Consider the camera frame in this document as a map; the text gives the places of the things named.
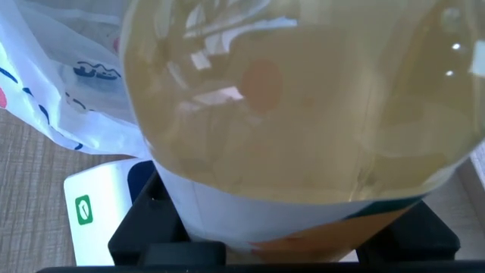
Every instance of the plastic bag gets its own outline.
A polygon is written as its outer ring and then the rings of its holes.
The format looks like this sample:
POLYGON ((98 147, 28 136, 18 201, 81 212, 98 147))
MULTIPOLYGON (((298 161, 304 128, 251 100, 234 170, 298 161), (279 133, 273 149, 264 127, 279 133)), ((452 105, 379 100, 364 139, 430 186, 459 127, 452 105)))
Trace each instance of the plastic bag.
POLYGON ((133 1, 125 80, 192 239, 338 260, 483 139, 483 1, 133 1))
POLYGON ((0 107, 68 149, 147 157, 117 58, 126 7, 4 0, 0 107))

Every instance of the blue print on bag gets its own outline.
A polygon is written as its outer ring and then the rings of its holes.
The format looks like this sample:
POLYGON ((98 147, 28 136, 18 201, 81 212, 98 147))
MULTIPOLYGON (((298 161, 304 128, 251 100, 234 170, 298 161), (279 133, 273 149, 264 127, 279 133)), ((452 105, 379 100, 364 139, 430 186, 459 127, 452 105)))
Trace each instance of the blue print on bag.
MULTIPOLYGON (((18 80, 14 76, 12 76, 12 74, 10 74, 10 72, 6 71, 5 69, 3 69, 1 67, 0 67, 0 74, 5 75, 7 78, 12 80, 16 84, 18 84, 18 80)), ((32 96, 34 98, 32 92, 30 91, 30 89, 28 87, 22 88, 22 91, 24 91, 27 95, 32 96)), ((40 111, 45 115, 45 118, 47 119, 47 124, 49 126, 51 126, 51 121, 49 120, 49 113, 44 108, 44 106, 42 106, 42 105, 38 105, 38 106, 39 106, 40 111)), ((83 148, 83 144, 81 144, 81 143, 78 143, 77 146, 74 147, 75 150, 81 150, 82 148, 83 148)))
POLYGON ((98 78, 102 80, 116 80, 121 75, 115 69, 107 69, 103 64, 90 64, 87 61, 78 61, 79 67, 74 67, 77 76, 98 78))

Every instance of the green logo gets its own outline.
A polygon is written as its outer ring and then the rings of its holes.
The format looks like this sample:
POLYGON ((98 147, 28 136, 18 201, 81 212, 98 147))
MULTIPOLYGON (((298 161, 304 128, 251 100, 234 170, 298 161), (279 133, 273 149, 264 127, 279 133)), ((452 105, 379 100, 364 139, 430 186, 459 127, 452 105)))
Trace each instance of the green logo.
POLYGON ((89 196, 76 198, 77 221, 80 225, 92 223, 91 202, 89 196))

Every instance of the black plastic holder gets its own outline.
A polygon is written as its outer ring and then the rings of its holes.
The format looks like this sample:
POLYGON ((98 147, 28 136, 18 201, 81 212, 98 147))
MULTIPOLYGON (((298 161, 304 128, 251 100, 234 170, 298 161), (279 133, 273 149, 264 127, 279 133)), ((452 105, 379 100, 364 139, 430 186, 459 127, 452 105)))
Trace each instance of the black plastic holder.
POLYGON ((115 267, 47 268, 41 272, 476 272, 485 262, 457 262, 458 237, 424 202, 373 236, 359 262, 226 265, 225 245, 191 242, 160 177, 154 173, 108 244, 115 267))

